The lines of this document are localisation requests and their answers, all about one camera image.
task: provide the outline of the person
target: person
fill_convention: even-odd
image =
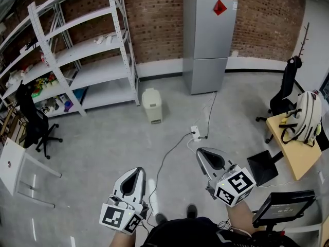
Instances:
[[[197,208],[187,208],[187,218],[168,221],[163,214],[156,215],[157,227],[150,231],[142,247],[182,246],[288,246],[298,247],[290,238],[277,232],[266,232],[264,227],[254,228],[253,213],[246,202],[227,206],[233,231],[218,228],[206,217],[197,217]],[[134,247],[136,231],[132,235],[116,232],[109,247]]]

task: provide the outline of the green item on shelf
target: green item on shelf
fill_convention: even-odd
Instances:
[[[35,89],[34,92],[32,93],[32,98],[39,96],[41,91],[42,89]]]

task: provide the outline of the silver refrigerator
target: silver refrigerator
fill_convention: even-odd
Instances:
[[[221,89],[236,10],[236,0],[184,0],[183,77],[191,94]]]

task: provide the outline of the backpack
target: backpack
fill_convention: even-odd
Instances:
[[[313,147],[316,136],[321,132],[320,97],[313,92],[299,95],[296,109],[287,113],[279,127],[284,128],[281,135],[284,144],[297,140]],[[286,132],[290,140],[284,140]]]

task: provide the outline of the white baseboard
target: white baseboard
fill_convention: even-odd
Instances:
[[[286,62],[246,57],[229,57],[226,69],[273,69],[284,70]],[[183,59],[159,60],[137,65],[137,74],[140,78],[181,73],[183,71]]]

